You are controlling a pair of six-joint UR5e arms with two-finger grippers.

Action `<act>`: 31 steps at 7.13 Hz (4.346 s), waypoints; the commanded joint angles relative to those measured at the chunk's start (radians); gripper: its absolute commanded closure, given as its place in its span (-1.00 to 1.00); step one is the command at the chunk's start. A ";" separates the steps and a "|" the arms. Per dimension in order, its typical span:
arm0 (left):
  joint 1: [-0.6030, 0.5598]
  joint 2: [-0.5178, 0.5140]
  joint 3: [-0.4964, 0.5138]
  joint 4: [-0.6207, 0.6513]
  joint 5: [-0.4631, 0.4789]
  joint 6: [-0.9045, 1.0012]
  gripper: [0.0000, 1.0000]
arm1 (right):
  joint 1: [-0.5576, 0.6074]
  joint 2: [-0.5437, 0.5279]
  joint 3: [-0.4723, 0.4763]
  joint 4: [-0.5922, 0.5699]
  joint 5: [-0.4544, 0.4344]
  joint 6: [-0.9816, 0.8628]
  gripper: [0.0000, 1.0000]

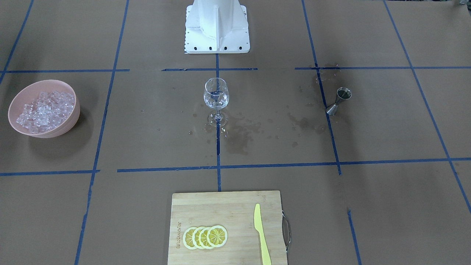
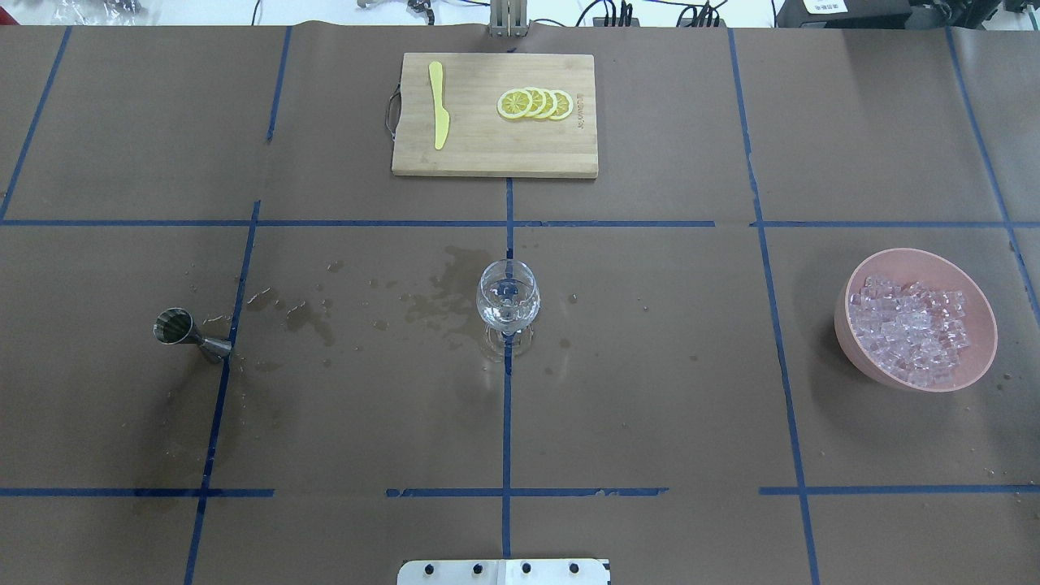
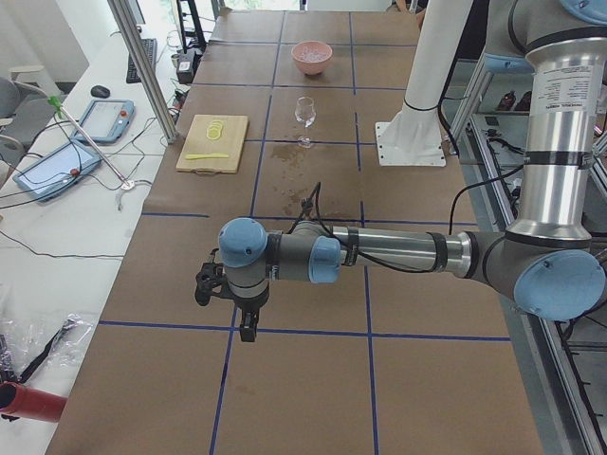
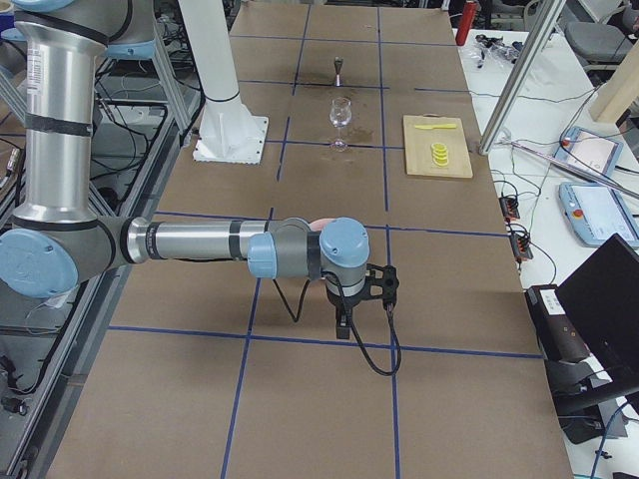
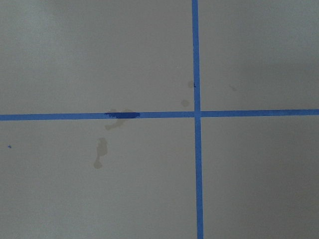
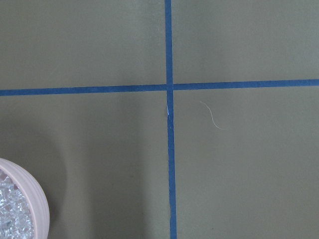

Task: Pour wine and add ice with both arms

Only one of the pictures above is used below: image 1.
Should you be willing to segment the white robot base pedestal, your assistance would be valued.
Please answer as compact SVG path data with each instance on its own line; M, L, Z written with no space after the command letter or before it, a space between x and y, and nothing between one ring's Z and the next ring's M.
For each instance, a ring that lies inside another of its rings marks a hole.
M250 51L247 9L238 0L195 0L185 18L186 54Z

